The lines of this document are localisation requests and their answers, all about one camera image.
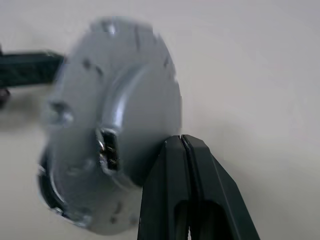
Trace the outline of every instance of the gray plastic housing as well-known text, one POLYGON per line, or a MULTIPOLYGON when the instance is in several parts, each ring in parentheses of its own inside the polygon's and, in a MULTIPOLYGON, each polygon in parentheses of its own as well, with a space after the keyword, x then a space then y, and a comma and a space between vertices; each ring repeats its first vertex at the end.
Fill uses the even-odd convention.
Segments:
POLYGON ((102 235, 139 223, 141 186, 181 129, 175 75, 150 26, 120 17, 91 25, 43 112, 49 139, 38 182, 51 210, 102 235))

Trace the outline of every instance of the gray circular device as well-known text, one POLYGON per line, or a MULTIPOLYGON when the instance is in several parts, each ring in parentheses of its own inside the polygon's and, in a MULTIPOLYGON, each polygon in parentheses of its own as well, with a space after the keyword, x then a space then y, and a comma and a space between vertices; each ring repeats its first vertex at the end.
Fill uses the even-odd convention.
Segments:
POLYGON ((44 203, 73 224, 113 235, 139 223, 142 186, 182 98, 162 38, 129 19, 94 22, 56 76, 43 111, 44 203))

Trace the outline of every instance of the black bar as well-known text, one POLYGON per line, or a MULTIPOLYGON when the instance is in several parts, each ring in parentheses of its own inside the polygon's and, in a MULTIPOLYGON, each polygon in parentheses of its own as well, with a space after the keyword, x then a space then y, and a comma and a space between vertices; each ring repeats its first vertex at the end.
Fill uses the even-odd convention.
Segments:
POLYGON ((0 54, 0 89, 52 83, 64 61, 53 52, 0 54))

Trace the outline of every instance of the black plastic clip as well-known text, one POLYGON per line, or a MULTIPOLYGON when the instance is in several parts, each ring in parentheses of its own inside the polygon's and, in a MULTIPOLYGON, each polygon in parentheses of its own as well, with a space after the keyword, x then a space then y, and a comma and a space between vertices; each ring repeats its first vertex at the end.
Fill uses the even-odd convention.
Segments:
POLYGON ((143 186, 138 240, 259 240, 235 181, 208 146, 172 136, 143 186))

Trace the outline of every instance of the white wall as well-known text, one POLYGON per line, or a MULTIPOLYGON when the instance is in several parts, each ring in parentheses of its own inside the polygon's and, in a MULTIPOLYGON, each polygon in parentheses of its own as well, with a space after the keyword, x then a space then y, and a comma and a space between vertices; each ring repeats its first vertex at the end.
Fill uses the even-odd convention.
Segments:
MULTIPOLYGON (((177 68, 183 132, 202 138, 237 182, 261 239, 315 240, 319 12, 315 0, 0 0, 0 42, 68 52, 96 17, 153 24, 177 68)), ((40 204, 38 113, 47 93, 19 89, 0 112, 0 239, 134 239, 135 230, 95 236, 40 204)))

